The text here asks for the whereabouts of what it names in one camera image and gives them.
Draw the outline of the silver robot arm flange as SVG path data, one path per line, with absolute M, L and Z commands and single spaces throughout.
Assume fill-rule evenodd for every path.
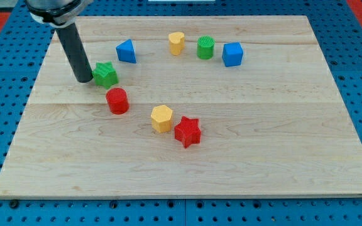
M 64 28 L 74 23 L 75 18 L 93 0 L 25 0 L 31 17 L 40 24 Z

